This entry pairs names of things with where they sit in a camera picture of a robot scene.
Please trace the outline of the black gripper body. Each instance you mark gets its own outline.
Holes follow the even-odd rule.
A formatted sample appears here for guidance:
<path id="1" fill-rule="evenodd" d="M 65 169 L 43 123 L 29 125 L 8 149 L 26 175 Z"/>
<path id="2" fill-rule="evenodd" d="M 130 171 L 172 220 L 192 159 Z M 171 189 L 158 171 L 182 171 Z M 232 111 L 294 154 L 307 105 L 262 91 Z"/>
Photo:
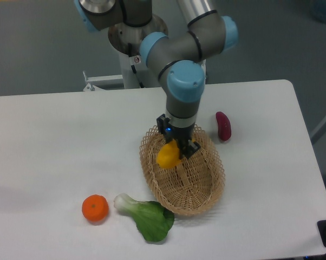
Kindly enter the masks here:
<path id="1" fill-rule="evenodd" d="M 194 129 L 194 124 L 188 127 L 176 127 L 173 126 L 169 121 L 169 126 L 171 128 L 171 141 L 174 139 L 179 147 L 179 140 L 192 140 L 192 134 Z"/>

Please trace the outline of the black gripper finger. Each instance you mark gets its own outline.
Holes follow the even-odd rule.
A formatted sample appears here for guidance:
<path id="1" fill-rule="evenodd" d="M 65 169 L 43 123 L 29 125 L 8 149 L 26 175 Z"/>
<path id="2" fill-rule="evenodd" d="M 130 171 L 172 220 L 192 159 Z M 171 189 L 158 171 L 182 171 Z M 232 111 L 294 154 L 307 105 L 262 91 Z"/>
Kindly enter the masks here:
<path id="1" fill-rule="evenodd" d="M 171 142 L 171 128 L 169 126 L 170 119 L 165 114 L 161 114 L 157 118 L 157 128 L 160 134 L 164 136 L 166 142 Z"/>
<path id="2" fill-rule="evenodd" d="M 197 151 L 199 151 L 201 146 L 194 140 L 179 140 L 179 159 L 189 159 Z"/>

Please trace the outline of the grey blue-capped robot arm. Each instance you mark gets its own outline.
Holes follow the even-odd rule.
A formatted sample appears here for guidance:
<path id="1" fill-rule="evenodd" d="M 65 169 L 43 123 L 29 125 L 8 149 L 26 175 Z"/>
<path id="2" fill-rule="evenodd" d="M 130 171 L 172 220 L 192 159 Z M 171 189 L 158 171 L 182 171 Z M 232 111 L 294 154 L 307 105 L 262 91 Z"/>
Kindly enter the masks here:
<path id="1" fill-rule="evenodd" d="M 192 133 L 205 87 L 201 63 L 238 43 L 234 20 L 219 15 L 211 1 L 179 1 L 188 30 L 171 39 L 151 1 L 74 4 L 90 31 L 108 29 L 112 46 L 130 60 L 138 57 L 152 73 L 167 96 L 158 130 L 167 142 L 176 141 L 180 158 L 191 157 L 200 148 Z"/>

